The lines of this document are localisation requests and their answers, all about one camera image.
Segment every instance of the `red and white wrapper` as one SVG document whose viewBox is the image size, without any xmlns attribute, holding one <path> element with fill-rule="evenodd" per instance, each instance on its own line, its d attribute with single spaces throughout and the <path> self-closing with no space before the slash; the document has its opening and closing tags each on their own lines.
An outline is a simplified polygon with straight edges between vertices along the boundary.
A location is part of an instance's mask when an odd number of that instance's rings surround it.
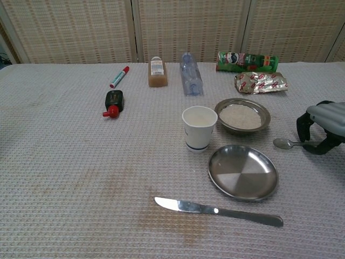
<svg viewBox="0 0 345 259">
<path fill-rule="evenodd" d="M 235 76 L 235 87 L 240 93 L 269 93 L 287 90 L 281 73 L 243 72 Z"/>
</svg>

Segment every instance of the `amber liquid bottle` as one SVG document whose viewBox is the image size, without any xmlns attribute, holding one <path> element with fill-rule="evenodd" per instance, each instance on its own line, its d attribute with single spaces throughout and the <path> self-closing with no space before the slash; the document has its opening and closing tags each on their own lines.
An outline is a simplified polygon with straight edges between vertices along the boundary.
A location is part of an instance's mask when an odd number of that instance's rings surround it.
<svg viewBox="0 0 345 259">
<path fill-rule="evenodd" d="M 162 87 L 168 85 L 167 68 L 160 57 L 153 57 L 149 62 L 149 86 Z"/>
</svg>

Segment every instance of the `marker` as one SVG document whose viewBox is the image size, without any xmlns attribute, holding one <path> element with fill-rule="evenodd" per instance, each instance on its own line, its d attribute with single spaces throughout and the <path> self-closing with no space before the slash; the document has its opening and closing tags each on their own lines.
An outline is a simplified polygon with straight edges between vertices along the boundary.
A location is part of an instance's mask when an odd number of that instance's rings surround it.
<svg viewBox="0 0 345 259">
<path fill-rule="evenodd" d="M 121 79 L 128 73 L 129 71 L 129 66 L 126 66 L 115 78 L 114 80 L 110 83 L 111 88 L 115 88 Z"/>
</svg>

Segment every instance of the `spoon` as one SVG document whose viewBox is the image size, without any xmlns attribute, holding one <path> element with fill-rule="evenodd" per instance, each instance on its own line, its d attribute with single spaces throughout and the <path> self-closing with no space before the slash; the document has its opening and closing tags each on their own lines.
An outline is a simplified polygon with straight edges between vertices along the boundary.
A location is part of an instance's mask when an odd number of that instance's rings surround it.
<svg viewBox="0 0 345 259">
<path fill-rule="evenodd" d="M 291 149 L 293 146 L 304 146 L 304 145 L 317 146 L 319 143 L 317 143 L 317 142 L 293 142 L 290 139 L 278 138 L 278 139 L 275 139 L 273 141 L 273 144 L 276 147 L 279 147 L 282 149 Z"/>
</svg>

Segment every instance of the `stainless steel plate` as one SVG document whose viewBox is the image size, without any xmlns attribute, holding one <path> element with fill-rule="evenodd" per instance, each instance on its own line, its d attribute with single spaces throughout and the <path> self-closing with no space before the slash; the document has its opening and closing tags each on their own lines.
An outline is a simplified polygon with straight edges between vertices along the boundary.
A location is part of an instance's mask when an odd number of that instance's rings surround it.
<svg viewBox="0 0 345 259">
<path fill-rule="evenodd" d="M 209 161 L 209 175 L 222 192 L 247 201 L 268 197 L 279 182 L 278 172 L 267 156 L 240 145 L 215 151 Z"/>
</svg>

